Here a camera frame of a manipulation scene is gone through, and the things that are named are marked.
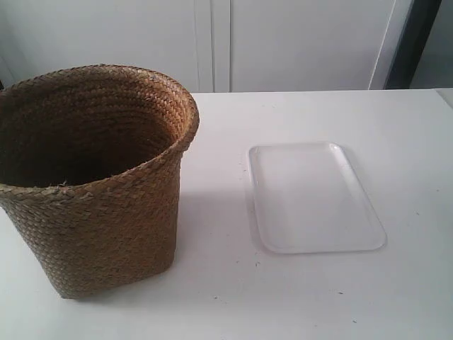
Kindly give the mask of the white plastic tray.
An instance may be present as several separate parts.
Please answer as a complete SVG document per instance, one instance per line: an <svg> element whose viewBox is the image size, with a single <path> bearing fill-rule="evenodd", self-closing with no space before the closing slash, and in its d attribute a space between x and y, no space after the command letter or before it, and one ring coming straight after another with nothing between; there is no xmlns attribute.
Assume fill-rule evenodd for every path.
<svg viewBox="0 0 453 340"><path fill-rule="evenodd" d="M258 145L248 167L258 235L276 254L374 251L386 232L343 148Z"/></svg>

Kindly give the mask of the white cabinet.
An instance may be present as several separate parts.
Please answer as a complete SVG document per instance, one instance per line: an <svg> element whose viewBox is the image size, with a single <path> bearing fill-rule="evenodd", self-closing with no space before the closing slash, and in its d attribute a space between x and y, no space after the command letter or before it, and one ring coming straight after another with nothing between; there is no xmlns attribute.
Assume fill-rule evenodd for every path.
<svg viewBox="0 0 453 340"><path fill-rule="evenodd" d="M409 1L2 1L1 80L85 64L193 92L382 89Z"/></svg>

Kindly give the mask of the brown woven wicker basket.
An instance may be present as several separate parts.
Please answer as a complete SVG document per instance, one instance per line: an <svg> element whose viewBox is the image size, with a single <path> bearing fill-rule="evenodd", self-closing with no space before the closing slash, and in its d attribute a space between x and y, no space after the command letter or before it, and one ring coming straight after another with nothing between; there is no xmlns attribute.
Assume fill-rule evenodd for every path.
<svg viewBox="0 0 453 340"><path fill-rule="evenodd" d="M66 299L167 270L197 104L157 71L98 64L1 92L1 207Z"/></svg>

